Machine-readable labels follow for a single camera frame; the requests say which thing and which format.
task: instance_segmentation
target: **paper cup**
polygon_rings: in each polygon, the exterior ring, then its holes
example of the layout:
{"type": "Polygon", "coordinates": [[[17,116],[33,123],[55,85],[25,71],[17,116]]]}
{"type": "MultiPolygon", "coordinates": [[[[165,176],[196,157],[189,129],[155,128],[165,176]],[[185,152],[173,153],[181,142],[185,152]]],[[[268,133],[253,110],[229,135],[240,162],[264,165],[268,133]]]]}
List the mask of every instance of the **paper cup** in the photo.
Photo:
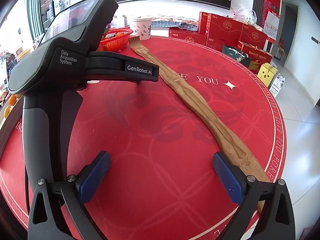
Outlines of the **paper cup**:
{"type": "Polygon", "coordinates": [[[152,18],[137,18],[133,20],[133,31],[136,36],[140,36],[140,40],[150,39],[152,18]]]}

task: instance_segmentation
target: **screw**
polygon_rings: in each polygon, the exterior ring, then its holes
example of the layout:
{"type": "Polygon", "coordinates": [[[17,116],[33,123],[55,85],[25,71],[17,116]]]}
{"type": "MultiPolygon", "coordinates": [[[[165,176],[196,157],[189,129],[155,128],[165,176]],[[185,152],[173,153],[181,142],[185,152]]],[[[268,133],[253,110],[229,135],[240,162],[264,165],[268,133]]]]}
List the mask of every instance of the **screw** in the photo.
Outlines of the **screw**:
{"type": "Polygon", "coordinates": [[[285,184],[285,181],[283,179],[278,179],[278,183],[283,186],[285,184]]]}
{"type": "Polygon", "coordinates": [[[256,180],[256,178],[255,178],[254,176],[252,176],[252,175],[249,175],[249,176],[247,177],[247,179],[248,179],[248,181],[250,181],[250,182],[254,182],[254,181],[256,180]]]}
{"type": "Polygon", "coordinates": [[[68,180],[69,182],[73,182],[75,179],[76,179],[76,176],[75,176],[75,175],[69,175],[69,176],[67,177],[67,180],[68,180]]]}
{"type": "Polygon", "coordinates": [[[44,184],[45,183],[45,179],[39,179],[39,181],[38,181],[38,184],[39,185],[42,185],[42,184],[44,184]]]}

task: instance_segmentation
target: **black plastic handle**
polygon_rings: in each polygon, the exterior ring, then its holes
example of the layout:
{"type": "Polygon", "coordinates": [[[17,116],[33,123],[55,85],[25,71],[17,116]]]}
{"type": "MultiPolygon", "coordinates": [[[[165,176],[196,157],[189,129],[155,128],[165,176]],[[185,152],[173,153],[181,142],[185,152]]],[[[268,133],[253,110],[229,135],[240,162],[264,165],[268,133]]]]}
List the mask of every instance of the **black plastic handle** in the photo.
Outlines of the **black plastic handle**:
{"type": "Polygon", "coordinates": [[[71,131],[81,106],[76,91],[44,91],[24,96],[23,152],[32,191],[39,179],[62,181],[67,176],[71,131]]]}

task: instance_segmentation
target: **round table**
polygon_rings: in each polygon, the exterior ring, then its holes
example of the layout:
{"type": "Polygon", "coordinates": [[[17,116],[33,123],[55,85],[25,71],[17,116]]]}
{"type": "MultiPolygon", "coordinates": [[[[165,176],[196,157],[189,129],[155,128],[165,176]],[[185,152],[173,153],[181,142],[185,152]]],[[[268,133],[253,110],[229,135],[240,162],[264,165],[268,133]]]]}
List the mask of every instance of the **round table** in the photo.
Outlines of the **round table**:
{"type": "MultiPolygon", "coordinates": [[[[141,43],[202,94],[272,182],[281,176],[284,121],[275,99],[254,74],[195,43],[163,37],[141,43]]],[[[141,59],[129,46],[121,53],[141,59]]],[[[111,168],[85,205],[106,237],[215,239],[237,205],[212,168],[219,147],[204,123],[161,78],[139,85],[100,81],[79,93],[84,101],[70,140],[68,174],[77,174],[100,150],[111,154],[111,168]]],[[[20,120],[0,160],[0,188],[26,227],[21,131],[20,120]]],[[[250,225],[258,217],[256,212],[250,225]]]]}

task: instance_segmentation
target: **yellow box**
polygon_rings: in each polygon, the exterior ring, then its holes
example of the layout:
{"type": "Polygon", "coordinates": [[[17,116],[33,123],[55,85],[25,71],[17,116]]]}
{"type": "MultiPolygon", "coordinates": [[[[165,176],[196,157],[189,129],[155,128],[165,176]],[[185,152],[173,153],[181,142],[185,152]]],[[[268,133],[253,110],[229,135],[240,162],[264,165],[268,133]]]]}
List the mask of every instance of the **yellow box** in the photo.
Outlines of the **yellow box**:
{"type": "Polygon", "coordinates": [[[268,87],[277,72],[278,70],[269,63],[264,63],[259,70],[258,78],[268,87]]]}

